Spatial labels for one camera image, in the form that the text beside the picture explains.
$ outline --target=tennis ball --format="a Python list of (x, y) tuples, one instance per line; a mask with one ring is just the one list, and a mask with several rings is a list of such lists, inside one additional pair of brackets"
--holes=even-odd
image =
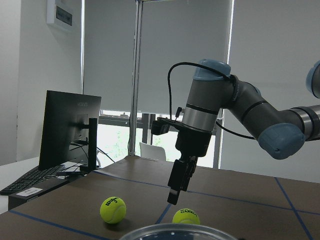
[(126, 216), (125, 202), (117, 196), (111, 196), (103, 201), (100, 216), (108, 224), (117, 224)]
[(198, 215), (189, 208), (182, 208), (178, 210), (172, 219), (174, 224), (200, 224)]

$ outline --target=chair backrest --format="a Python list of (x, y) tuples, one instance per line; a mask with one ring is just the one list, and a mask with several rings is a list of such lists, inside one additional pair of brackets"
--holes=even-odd
[(154, 146), (140, 142), (140, 152), (142, 158), (157, 159), (162, 161), (167, 160), (165, 149), (161, 146)]

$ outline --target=sticker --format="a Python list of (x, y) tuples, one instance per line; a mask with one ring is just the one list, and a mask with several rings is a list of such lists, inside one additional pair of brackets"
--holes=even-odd
[(28, 197), (32, 194), (36, 194), (38, 192), (40, 192), (41, 190), (43, 190), (42, 188), (37, 188), (37, 187), (31, 187), (27, 190), (21, 191), (19, 193), (16, 193), (16, 195), (22, 196), (22, 197)]

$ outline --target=black keyboard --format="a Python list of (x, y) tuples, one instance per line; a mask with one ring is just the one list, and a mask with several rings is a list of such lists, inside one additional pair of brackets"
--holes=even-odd
[(46, 180), (48, 176), (55, 176), (57, 172), (59, 172), (64, 165), (58, 165), (51, 167), (46, 170), (38, 170), (38, 166), (34, 167), (21, 177), (19, 177), (16, 181), (11, 183), (9, 186), (5, 187), (0, 191), (0, 195), (8, 196), (10, 194), (14, 194), (16, 192), (22, 191), (25, 188), (30, 188), (35, 184), (41, 183)]

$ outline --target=roller blind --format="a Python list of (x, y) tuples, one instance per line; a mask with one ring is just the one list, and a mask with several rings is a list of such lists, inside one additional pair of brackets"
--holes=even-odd
[[(177, 62), (226, 61), (231, 0), (144, 1), (137, 110), (169, 113), (167, 74)], [(102, 108), (129, 111), (136, 4), (89, 0), (85, 5), (84, 92), (102, 96)], [(172, 110), (184, 107), (195, 71), (171, 74)]]

